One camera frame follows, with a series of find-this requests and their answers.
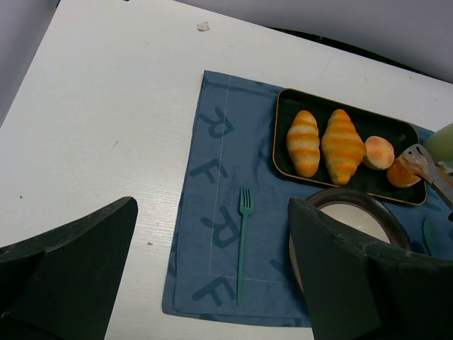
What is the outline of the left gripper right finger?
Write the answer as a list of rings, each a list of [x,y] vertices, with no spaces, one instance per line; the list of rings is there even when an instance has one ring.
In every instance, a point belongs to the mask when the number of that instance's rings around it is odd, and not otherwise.
[[[451,339],[452,262],[387,244],[303,200],[290,234],[316,339]]]

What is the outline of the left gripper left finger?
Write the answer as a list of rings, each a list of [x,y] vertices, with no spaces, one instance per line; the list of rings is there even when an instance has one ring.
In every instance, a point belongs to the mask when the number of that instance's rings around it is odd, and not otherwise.
[[[104,339],[137,221],[123,197],[1,248],[2,339]]]

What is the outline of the oval orange bread roll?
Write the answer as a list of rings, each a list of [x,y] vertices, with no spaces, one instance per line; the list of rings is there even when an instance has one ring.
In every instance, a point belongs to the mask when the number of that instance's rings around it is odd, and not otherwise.
[[[400,157],[395,158],[392,165],[386,170],[386,177],[389,183],[397,188],[409,188],[421,181],[420,177],[407,170]]]

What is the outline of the metal serving tongs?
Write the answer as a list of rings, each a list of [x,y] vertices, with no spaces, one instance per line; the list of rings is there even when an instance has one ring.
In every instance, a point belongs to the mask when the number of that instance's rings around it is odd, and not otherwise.
[[[401,153],[400,158],[407,170],[429,183],[452,209],[452,176],[445,171],[445,167],[436,165],[424,146],[413,144]]]

